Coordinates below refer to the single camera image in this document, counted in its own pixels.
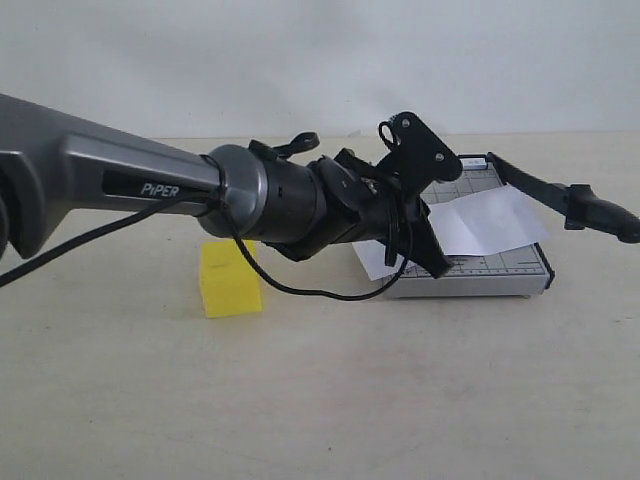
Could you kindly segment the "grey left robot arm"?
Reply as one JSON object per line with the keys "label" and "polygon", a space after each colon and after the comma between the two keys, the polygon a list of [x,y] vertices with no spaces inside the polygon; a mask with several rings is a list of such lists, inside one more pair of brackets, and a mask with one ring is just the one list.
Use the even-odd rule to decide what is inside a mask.
{"label": "grey left robot arm", "polygon": [[264,243],[305,261],[334,244],[376,241],[431,274],[450,269],[422,192],[457,179],[458,156],[415,114],[384,123],[388,152],[370,164],[342,149],[306,165],[312,132],[270,146],[195,154],[23,99],[1,99],[1,244],[34,257],[76,209],[196,218],[209,234]]}

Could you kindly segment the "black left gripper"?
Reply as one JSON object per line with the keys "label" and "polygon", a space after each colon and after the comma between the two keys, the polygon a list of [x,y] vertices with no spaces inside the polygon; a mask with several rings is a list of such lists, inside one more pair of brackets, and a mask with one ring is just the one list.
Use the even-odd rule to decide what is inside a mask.
{"label": "black left gripper", "polygon": [[344,148],[308,164],[324,204],[307,233],[307,256],[328,246],[373,240],[395,259],[409,258],[434,279],[452,268],[419,196],[406,198],[396,179]]}

